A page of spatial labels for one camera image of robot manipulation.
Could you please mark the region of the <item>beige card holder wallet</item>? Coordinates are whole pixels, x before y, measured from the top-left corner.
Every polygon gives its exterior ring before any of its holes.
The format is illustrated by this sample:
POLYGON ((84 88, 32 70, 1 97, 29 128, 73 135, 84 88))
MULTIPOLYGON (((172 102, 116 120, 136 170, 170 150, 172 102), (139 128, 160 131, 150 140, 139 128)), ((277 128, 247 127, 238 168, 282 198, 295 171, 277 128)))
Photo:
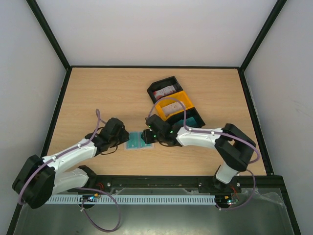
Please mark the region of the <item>beige card holder wallet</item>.
POLYGON ((140 150, 150 149, 154 147, 154 144, 147 144, 141 138, 142 132, 130 132, 129 140, 124 143, 125 150, 140 150))

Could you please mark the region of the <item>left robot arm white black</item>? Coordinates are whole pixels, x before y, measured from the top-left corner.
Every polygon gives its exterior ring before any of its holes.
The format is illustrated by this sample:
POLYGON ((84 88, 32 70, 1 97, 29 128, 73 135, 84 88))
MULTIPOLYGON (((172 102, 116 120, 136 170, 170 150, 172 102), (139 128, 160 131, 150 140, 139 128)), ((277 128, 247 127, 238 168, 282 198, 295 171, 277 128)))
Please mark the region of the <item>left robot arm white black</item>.
POLYGON ((105 155, 107 150, 118 147, 129 140, 124 123, 110 118, 103 128, 87 134, 77 144, 50 156, 30 156, 16 179, 12 189, 19 195, 20 204, 37 209, 51 196, 72 188, 91 187, 95 173, 83 165, 73 171, 69 169, 78 163, 105 155))

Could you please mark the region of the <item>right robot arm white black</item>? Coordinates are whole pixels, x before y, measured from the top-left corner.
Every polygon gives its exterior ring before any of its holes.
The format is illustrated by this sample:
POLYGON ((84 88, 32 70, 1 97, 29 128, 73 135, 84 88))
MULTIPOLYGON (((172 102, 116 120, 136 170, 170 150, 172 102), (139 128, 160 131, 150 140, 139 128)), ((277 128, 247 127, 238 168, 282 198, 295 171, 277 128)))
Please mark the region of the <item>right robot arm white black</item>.
POLYGON ((198 146, 217 150, 224 162, 214 174, 212 184, 220 192, 230 187, 239 172, 247 170, 254 153, 260 155, 255 142, 230 123, 223 128, 203 129, 187 126, 185 121, 171 125, 152 115, 146 119, 146 125, 148 128, 141 134, 146 144, 158 142, 168 147, 198 146))

